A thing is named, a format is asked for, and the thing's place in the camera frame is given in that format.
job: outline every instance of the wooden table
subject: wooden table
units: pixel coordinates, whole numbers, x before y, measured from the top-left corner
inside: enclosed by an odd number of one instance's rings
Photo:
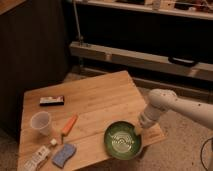
[[[26,0],[2,0],[0,1],[0,15],[15,8],[17,5],[25,2]]]
[[[65,96],[64,106],[40,107],[42,96]],[[86,78],[28,91],[24,96],[21,125],[18,170],[32,154],[59,132],[72,114],[79,118],[65,142],[77,146],[76,154],[66,163],[64,170],[80,169],[111,158],[105,151],[103,136],[113,122],[123,120],[136,124],[137,116],[145,107],[145,101],[126,71]],[[30,128],[33,114],[48,111],[52,114],[52,134],[44,137]],[[144,131],[143,145],[147,146],[163,140],[164,134],[159,125]],[[52,153],[59,150],[58,145]],[[48,162],[41,170],[60,170]]]

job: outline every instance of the small box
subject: small box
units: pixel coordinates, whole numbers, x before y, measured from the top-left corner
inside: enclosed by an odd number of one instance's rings
[[[64,105],[64,96],[48,96],[40,98],[40,106]]]

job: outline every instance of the shelf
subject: shelf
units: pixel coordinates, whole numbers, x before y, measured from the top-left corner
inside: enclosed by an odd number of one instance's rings
[[[87,0],[76,0],[76,3],[83,4],[83,5],[138,11],[138,12],[149,12],[149,13],[156,13],[156,14],[213,20],[212,13],[185,11],[185,10],[178,10],[175,8],[153,10],[152,7],[150,7],[150,6],[129,4],[129,3],[120,3],[120,2],[115,2],[113,0],[88,0],[88,1]]]

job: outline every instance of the green bowl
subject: green bowl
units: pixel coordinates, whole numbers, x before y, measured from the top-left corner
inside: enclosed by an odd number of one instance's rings
[[[142,150],[141,135],[136,135],[134,125],[125,121],[112,123],[104,135],[107,152],[120,160],[130,160]]]

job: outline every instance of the cable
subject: cable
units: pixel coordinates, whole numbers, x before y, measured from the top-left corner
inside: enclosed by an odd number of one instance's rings
[[[208,171],[208,169],[207,169],[207,167],[205,166],[205,164],[204,164],[204,162],[203,162],[203,150],[204,150],[204,147],[206,146],[206,144],[207,144],[209,141],[211,141],[211,149],[212,149],[212,151],[213,151],[213,137],[207,139],[207,140],[203,143],[203,145],[202,145],[202,147],[201,147],[201,150],[200,150],[200,161],[201,161],[201,164],[202,164],[203,168],[204,168],[206,171]]]
[[[78,40],[79,40],[79,44],[82,45],[83,37],[81,35],[81,29],[80,29],[80,24],[79,24],[79,17],[78,17],[78,11],[77,11],[77,6],[76,6],[76,0],[73,0],[73,8],[74,8],[75,22],[76,22],[76,27],[77,27],[77,32],[78,32]]]

